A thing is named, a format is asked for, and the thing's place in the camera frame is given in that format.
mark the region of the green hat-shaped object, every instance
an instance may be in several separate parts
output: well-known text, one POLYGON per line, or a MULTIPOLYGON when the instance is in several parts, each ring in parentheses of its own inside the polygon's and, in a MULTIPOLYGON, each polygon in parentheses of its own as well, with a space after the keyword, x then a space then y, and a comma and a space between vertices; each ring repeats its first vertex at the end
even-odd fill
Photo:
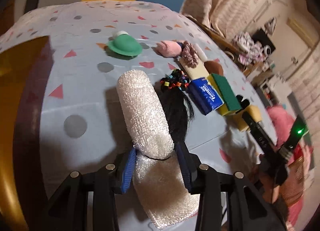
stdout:
POLYGON ((136 56, 142 52, 142 46, 128 34, 121 34, 113 41, 109 41, 108 47, 115 53, 126 56, 136 56))

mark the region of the brown oval object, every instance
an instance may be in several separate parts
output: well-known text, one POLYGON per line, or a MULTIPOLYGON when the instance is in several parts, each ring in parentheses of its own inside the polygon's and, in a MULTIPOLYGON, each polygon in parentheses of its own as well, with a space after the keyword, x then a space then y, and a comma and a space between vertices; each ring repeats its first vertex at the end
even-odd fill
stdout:
POLYGON ((216 61, 206 61, 204 66, 210 74, 215 73, 223 76, 223 68, 220 63, 216 61))

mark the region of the beaded hair tie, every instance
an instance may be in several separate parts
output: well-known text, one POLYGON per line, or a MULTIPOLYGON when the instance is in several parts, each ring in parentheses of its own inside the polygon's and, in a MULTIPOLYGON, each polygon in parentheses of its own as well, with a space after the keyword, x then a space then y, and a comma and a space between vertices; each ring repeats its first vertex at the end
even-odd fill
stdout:
POLYGON ((185 91, 190 83, 190 79, 183 71, 174 69, 169 76, 162 78, 160 83, 162 91, 174 87, 178 87, 180 90, 185 91))

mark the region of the blue tissue packet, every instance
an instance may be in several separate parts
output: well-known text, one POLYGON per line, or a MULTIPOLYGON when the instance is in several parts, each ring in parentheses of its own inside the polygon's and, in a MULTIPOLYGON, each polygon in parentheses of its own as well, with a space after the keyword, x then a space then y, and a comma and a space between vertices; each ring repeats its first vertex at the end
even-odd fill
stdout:
POLYGON ((207 115, 224 104, 217 91, 208 83, 206 78, 194 79, 190 82, 188 90, 193 95, 202 113, 207 115))

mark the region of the tablecloth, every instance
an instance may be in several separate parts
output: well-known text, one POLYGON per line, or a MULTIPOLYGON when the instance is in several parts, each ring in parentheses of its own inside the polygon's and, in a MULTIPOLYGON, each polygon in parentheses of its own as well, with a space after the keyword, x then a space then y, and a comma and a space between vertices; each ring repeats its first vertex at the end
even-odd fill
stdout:
MULTIPOLYGON (((261 100, 237 66, 197 25, 163 5, 90 1, 40 8, 25 14, 0 38, 0 51, 44 35, 50 36, 54 50, 40 122, 41 165, 48 197, 71 171, 96 171, 130 147, 116 81, 122 73, 140 69, 156 84, 179 68, 175 59, 154 52, 161 40, 198 43, 210 60, 222 65, 234 93, 259 107, 262 126, 276 141, 261 100), (142 45, 140 55, 126 58, 106 48, 113 32, 120 30, 142 45)), ((252 158, 254 161, 260 153, 251 135, 234 128, 231 118, 216 111, 204 116, 196 106, 186 145, 202 163, 229 174, 248 171, 252 158)), ((133 189, 116 196, 116 206, 121 230, 156 230, 133 189)), ((193 217, 166 230, 194 230, 195 221, 193 217)))

